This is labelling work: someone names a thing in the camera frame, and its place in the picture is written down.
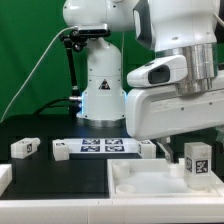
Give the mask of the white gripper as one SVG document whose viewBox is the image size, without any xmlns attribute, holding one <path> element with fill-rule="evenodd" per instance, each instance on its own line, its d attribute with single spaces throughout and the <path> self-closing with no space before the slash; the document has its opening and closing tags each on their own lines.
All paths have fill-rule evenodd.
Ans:
<svg viewBox="0 0 224 224">
<path fill-rule="evenodd" d="M 179 96 L 175 85 L 133 89 L 126 100 L 126 127 L 137 140 L 156 139 L 169 164 L 174 153 L 167 136 L 224 124 L 224 79 L 202 94 Z"/>
</svg>

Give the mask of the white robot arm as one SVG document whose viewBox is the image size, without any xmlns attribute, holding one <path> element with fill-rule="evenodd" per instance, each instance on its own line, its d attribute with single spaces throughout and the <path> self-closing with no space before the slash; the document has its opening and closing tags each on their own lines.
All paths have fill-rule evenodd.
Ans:
<svg viewBox="0 0 224 224">
<path fill-rule="evenodd" d="M 224 0 L 66 0 L 63 17 L 76 35 L 134 30 L 155 59 L 127 75 L 126 127 L 155 139 L 168 161 L 168 137 L 224 124 L 224 70 L 215 30 Z"/>
</svg>

